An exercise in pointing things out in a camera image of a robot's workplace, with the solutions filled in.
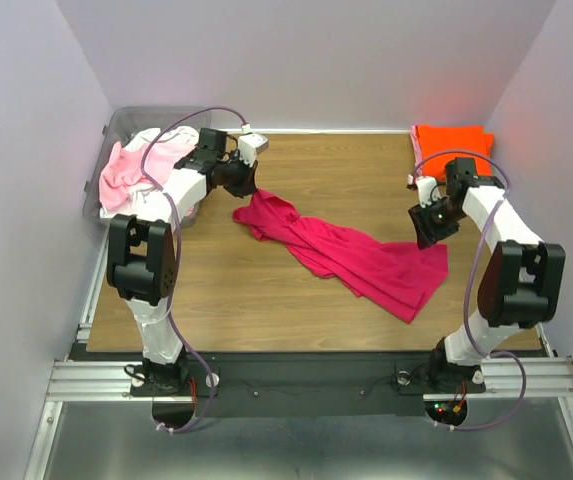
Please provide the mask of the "magenta t shirt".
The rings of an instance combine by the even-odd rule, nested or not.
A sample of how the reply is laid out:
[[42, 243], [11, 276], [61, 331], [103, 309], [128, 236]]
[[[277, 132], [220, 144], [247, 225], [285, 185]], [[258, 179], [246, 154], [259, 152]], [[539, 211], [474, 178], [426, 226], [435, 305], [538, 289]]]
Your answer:
[[304, 216], [266, 190], [234, 210], [232, 219], [259, 241], [281, 243], [315, 276], [338, 279], [355, 296], [407, 324], [449, 274], [445, 245], [421, 250], [412, 242], [380, 242], [359, 230]]

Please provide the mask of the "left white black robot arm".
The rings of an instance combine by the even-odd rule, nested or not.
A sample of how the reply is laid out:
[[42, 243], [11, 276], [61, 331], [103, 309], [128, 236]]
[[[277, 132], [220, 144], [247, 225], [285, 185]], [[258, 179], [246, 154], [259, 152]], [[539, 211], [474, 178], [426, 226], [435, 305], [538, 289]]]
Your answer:
[[142, 362], [125, 368], [134, 396], [175, 396], [195, 388], [185, 343], [170, 318], [181, 222], [217, 187], [238, 198], [255, 193], [258, 156], [269, 145], [248, 126], [232, 150], [226, 148], [230, 140], [224, 131], [201, 129], [196, 145], [172, 155], [168, 179], [153, 184], [157, 205], [110, 220], [107, 282], [132, 312], [142, 341]]

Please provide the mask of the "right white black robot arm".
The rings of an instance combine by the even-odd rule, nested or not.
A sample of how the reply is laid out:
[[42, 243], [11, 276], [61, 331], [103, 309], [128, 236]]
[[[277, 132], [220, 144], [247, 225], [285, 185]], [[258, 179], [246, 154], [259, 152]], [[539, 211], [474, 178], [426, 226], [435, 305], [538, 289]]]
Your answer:
[[490, 251], [480, 280], [465, 288], [463, 321], [430, 353], [426, 378], [448, 390], [457, 383], [480, 383], [480, 364], [505, 340], [550, 321], [557, 309], [566, 254], [547, 243], [522, 220], [508, 200], [510, 181], [494, 166], [489, 175], [477, 168], [479, 155], [453, 151], [438, 180], [419, 162], [407, 177], [417, 205], [408, 211], [417, 246], [427, 249], [458, 232], [470, 219], [480, 231], [479, 248]]

